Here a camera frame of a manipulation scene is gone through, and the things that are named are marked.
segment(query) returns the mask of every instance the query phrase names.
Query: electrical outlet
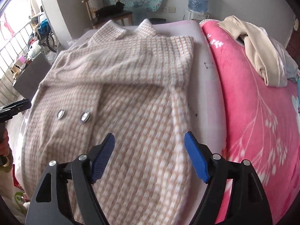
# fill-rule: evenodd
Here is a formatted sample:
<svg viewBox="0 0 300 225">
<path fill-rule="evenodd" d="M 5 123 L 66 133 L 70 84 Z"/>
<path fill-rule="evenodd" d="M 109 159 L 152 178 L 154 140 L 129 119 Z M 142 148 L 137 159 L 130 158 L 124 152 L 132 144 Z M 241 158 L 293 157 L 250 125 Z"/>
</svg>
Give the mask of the electrical outlet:
<svg viewBox="0 0 300 225">
<path fill-rule="evenodd" d="M 169 7 L 169 13 L 176 13 L 175 7 Z"/>
</svg>

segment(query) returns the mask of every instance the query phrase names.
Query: bicycle wheel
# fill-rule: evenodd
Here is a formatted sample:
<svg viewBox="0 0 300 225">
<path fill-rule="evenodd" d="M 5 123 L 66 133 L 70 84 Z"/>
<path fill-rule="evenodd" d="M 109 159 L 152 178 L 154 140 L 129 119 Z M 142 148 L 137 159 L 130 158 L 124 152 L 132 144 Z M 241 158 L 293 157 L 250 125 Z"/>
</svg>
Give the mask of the bicycle wheel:
<svg viewBox="0 0 300 225">
<path fill-rule="evenodd" d="M 52 51 L 52 52 L 57 52 L 57 49 L 56 49 L 56 45 L 55 45 L 55 40 L 54 40 L 54 34 L 52 32 L 52 30 L 50 30 L 50 33 L 47 35 L 46 37 L 46 43 L 47 43 L 47 46 L 48 48 Z"/>
</svg>

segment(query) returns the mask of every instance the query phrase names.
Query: bed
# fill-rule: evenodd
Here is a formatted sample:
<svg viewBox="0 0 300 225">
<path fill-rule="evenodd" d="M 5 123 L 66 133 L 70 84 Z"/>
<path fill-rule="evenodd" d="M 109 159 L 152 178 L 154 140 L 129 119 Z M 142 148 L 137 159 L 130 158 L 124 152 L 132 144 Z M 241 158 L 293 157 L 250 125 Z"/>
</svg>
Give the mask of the bed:
<svg viewBox="0 0 300 225">
<path fill-rule="evenodd" d="M 199 142 L 209 146 L 213 153 L 222 153 L 226 144 L 226 122 L 224 101 L 217 69 L 209 51 L 205 36 L 195 21 L 181 21 L 165 25 L 154 25 L 154 28 L 165 36 L 190 35 L 194 38 L 194 58 L 191 69 L 188 100 L 192 131 Z M 97 30 L 86 32 L 69 50 L 86 43 Z M 27 111 L 18 140 L 18 150 L 22 149 L 23 135 L 28 123 Z M 21 152 L 15 157 L 16 178 L 23 185 L 21 175 Z M 187 206 L 184 208 L 182 223 L 189 224 L 203 197 L 206 185 L 192 175 Z"/>
</svg>

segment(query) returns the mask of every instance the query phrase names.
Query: beige cloth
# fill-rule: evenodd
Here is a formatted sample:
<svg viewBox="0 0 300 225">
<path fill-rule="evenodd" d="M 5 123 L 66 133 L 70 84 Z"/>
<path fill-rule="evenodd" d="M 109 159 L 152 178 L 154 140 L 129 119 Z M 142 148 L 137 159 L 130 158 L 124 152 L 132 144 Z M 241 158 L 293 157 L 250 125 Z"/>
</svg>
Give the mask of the beige cloth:
<svg viewBox="0 0 300 225">
<path fill-rule="evenodd" d="M 29 10 L 29 14 L 31 17 L 34 17 L 40 12 L 40 8 L 38 7 L 36 0 L 26 0 L 26 1 L 27 1 L 27 8 Z"/>
<path fill-rule="evenodd" d="M 262 31 L 268 36 L 267 31 L 260 27 Z M 295 60 L 289 55 L 287 50 L 280 44 L 277 40 L 269 37 L 270 41 L 272 42 L 278 56 L 279 65 L 283 71 L 281 75 L 282 81 L 286 81 L 291 78 L 296 78 L 298 74 L 298 65 Z"/>
<path fill-rule="evenodd" d="M 22 150 L 26 193 L 49 161 L 72 161 L 111 132 L 115 149 L 93 186 L 110 224 L 174 224 L 190 186 L 183 139 L 192 58 L 192 37 L 161 36 L 148 20 L 134 32 L 110 21 L 88 43 L 62 52 L 31 108 Z M 80 124 L 86 110 L 91 119 Z M 72 187 L 69 194 L 79 219 Z"/>
<path fill-rule="evenodd" d="M 246 56 L 256 72 L 264 79 L 265 85 L 275 87 L 287 85 L 277 52 L 261 28 L 235 16 L 225 18 L 218 25 L 235 39 L 240 35 L 247 35 L 244 39 Z"/>
</svg>

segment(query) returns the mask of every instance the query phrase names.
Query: pink blanket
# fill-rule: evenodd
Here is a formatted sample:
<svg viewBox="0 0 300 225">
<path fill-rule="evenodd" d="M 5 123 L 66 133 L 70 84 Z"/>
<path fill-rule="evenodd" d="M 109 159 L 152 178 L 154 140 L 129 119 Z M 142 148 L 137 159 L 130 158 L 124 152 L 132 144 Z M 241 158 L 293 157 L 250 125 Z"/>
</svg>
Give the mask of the pink blanket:
<svg viewBox="0 0 300 225">
<path fill-rule="evenodd" d="M 300 183 L 300 106 L 297 86 L 265 86 L 245 49 L 215 20 L 201 23 L 222 84 L 227 140 L 224 156 L 251 161 L 264 186 L 273 223 L 292 204 Z M 225 217 L 232 181 L 227 183 L 218 222 Z"/>
</svg>

